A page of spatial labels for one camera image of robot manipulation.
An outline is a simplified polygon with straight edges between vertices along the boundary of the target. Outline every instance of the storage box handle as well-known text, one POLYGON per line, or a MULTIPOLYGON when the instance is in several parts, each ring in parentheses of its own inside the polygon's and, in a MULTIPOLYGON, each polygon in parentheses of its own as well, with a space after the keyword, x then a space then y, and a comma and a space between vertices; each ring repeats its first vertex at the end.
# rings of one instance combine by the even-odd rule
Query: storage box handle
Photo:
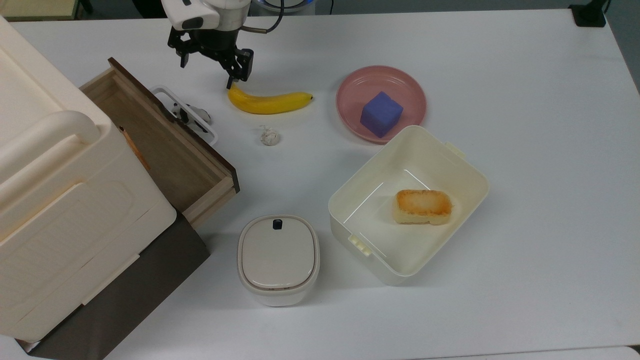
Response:
POLYGON ((45 116, 11 139, 0 149, 0 184, 71 135, 91 144, 100 138, 100 130, 85 114, 63 110, 45 116))
POLYGON ((157 94, 167 95, 175 104, 180 106, 181 109, 183 109, 190 117, 192 117, 193 120, 195 120, 200 126, 206 129, 209 132, 209 134, 213 137, 211 141, 208 141, 210 146, 213 146, 218 141, 218 134, 213 129, 213 127, 211 127, 211 125, 209 125, 207 121, 205 121, 200 115, 198 115, 198 113, 193 111, 193 109, 189 105, 187 105, 184 101, 182 101, 179 97, 177 97, 177 95, 175 95, 171 90, 169 90, 163 85, 158 85, 158 86, 152 87, 151 89, 149 89, 149 91, 151 91, 151 94, 154 94, 154 95, 157 95, 157 94))

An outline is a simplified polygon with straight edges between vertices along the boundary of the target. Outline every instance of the toasted bread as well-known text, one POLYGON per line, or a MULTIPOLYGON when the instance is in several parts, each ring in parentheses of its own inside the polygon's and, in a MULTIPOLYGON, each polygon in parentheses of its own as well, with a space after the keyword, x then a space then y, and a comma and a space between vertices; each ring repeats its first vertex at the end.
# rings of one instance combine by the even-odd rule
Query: toasted bread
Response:
POLYGON ((394 200, 393 217, 399 224, 440 225, 449 221, 451 199, 435 190, 400 190, 394 200))

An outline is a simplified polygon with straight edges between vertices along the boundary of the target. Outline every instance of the open drawer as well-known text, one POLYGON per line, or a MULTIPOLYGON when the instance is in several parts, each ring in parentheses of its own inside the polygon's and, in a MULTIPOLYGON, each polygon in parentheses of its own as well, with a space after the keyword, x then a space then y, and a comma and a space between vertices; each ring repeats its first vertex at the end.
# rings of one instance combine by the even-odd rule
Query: open drawer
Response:
POLYGON ((236 170, 113 58, 80 90, 124 129, 164 196, 193 227, 239 190, 236 170))

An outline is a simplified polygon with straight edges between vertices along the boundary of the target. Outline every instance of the white lidded container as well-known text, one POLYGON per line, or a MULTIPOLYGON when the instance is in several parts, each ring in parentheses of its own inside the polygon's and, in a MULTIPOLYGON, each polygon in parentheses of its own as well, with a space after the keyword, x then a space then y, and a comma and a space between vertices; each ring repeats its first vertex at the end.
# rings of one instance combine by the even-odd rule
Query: white lidded container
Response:
POLYGON ((176 218, 124 137, 0 17, 0 334, 41 340, 176 218))
POLYGON ((240 235, 237 264, 240 281, 258 302, 296 304, 311 290, 320 270, 316 232, 300 217, 259 217, 240 235))

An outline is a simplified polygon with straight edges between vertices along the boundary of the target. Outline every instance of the purple cube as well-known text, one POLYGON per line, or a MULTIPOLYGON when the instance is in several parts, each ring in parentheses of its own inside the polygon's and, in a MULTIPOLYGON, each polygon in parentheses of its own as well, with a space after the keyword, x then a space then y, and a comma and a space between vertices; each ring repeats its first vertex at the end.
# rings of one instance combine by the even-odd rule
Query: purple cube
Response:
POLYGON ((398 123, 402 110, 400 104, 381 91, 362 109, 360 123, 381 138, 398 123))

